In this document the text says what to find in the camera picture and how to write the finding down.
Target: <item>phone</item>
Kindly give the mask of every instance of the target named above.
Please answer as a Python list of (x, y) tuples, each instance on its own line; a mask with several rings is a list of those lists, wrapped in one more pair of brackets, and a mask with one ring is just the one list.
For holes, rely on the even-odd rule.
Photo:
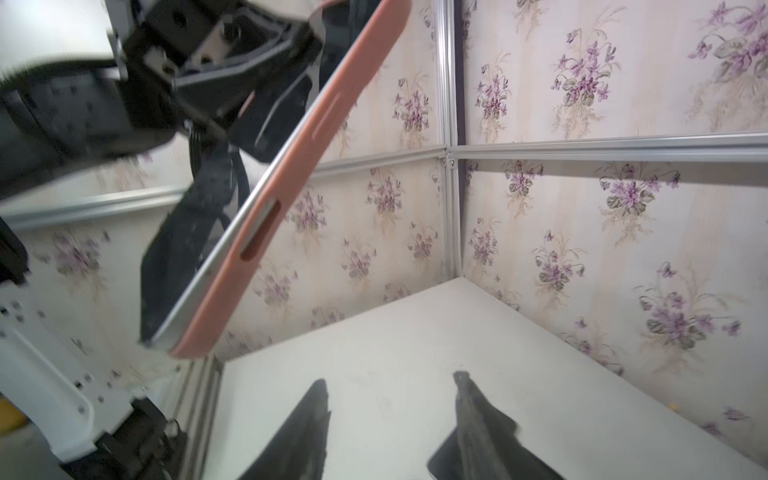
[[(213, 348), (281, 220), (381, 67), (411, 10), (410, 0), (335, 0), (297, 21), (295, 14), (302, 9), (294, 7), (300, 0), (282, 3), (283, 14), (290, 10), (294, 18), (280, 18), (252, 4), (237, 10), (243, 19), (239, 31), (229, 30), (229, 38), (250, 35), (251, 42), (262, 45), (248, 68), (260, 68), (265, 82), (279, 88), (228, 91), (228, 83), (220, 78), (217, 83), (216, 72), (205, 72), (204, 60), (235, 58), (237, 47), (222, 54), (215, 39), (203, 42), (204, 47), (211, 44), (205, 53), (198, 48), (191, 54), (193, 74), (174, 80), (179, 98), (194, 93), (198, 102), (190, 111), (200, 112), (206, 128), (217, 127), (207, 121), (222, 105), (215, 102), (217, 95), (232, 94), (242, 107), (218, 145), (203, 144), (194, 132), (190, 136), (195, 180), (142, 259), (141, 342), (173, 357), (205, 356)], [(261, 33), (248, 30), (254, 24)], [(286, 58), (290, 62), (274, 67)], [(230, 70), (230, 78), (245, 76), (242, 65), (240, 61), (235, 65), (240, 70)], [(259, 164), (243, 161), (240, 150), (268, 167), (258, 172)], [(197, 158), (205, 155), (205, 160)], [(227, 211), (233, 210), (230, 220)]]

